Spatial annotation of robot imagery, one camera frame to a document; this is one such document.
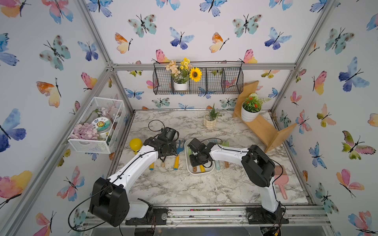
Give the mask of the blue rake yellow handle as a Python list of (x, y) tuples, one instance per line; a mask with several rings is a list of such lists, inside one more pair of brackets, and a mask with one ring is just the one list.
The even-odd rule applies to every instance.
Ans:
[(200, 165), (200, 171), (201, 171), (201, 173), (205, 173), (206, 172), (206, 170), (205, 170), (205, 168), (204, 168), (203, 165)]

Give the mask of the white storage box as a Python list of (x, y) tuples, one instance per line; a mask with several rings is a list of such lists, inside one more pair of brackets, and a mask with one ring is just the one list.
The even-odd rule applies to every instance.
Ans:
[(187, 164), (188, 172), (193, 176), (201, 176), (201, 175), (206, 175), (206, 174), (211, 173), (215, 169), (215, 164), (213, 162), (212, 162), (211, 165), (208, 162), (207, 164), (205, 164), (205, 166), (203, 166), (203, 165), (196, 166), (196, 167), (192, 166), (191, 161), (190, 161), (190, 155), (192, 154), (192, 151), (188, 147), (188, 144), (192, 140), (193, 140), (193, 138), (188, 139), (184, 143), (184, 148), (185, 148), (184, 153), (185, 153), (185, 156), (186, 156), (186, 164)]

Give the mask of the green fork wooden handle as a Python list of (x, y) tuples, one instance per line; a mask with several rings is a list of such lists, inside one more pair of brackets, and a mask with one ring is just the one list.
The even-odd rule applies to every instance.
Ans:
[[(188, 150), (188, 155), (190, 156), (191, 154), (193, 154), (193, 153), (192, 153), (192, 151), (189, 149), (189, 150)], [(192, 167), (192, 171), (195, 173), (195, 172), (197, 171), (197, 167), (193, 167), (193, 166), (191, 165), (191, 163), (190, 163), (190, 166)]]

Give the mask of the light blue fork pale handle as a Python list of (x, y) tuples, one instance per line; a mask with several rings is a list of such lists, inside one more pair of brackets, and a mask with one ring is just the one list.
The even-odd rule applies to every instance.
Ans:
[(219, 161), (215, 160), (214, 163), (215, 163), (216, 169), (219, 171), (221, 169)]

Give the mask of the green shovel wooden handle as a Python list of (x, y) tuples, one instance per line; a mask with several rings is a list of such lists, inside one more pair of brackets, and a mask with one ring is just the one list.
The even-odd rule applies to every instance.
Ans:
[[(222, 145), (225, 146), (225, 147), (229, 147), (229, 141), (223, 141)], [(224, 165), (225, 165), (225, 168), (230, 167), (230, 164), (227, 161), (224, 162)]]

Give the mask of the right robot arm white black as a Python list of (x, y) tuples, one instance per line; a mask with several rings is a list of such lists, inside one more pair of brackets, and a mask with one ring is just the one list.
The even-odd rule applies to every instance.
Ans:
[(280, 204), (274, 187), (275, 163), (257, 145), (249, 148), (231, 148), (197, 138), (187, 147), (192, 151), (190, 162), (193, 167), (213, 161), (225, 161), (242, 166), (250, 181), (259, 187), (261, 206), (265, 211), (277, 213)]

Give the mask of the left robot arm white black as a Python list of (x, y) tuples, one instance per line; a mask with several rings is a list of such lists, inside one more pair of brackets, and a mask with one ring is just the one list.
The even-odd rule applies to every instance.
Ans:
[(179, 155), (175, 137), (179, 137), (178, 131), (162, 128), (159, 134), (145, 140), (137, 154), (118, 172), (108, 179), (99, 178), (93, 186), (89, 212), (113, 227), (120, 226), (125, 220), (151, 223), (154, 219), (153, 205), (141, 198), (132, 201), (128, 193), (155, 161)]

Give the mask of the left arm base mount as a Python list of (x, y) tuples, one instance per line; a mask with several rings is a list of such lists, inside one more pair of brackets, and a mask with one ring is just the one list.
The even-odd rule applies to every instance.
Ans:
[(168, 218), (167, 208), (150, 207), (143, 218), (131, 218), (125, 224), (129, 226), (161, 226), (166, 225)]

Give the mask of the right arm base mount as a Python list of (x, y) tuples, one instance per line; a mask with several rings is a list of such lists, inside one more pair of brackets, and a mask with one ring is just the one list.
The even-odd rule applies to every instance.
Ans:
[(263, 207), (246, 208), (246, 218), (249, 224), (288, 224), (288, 216), (285, 216), (285, 206), (279, 205), (275, 212), (269, 212)]

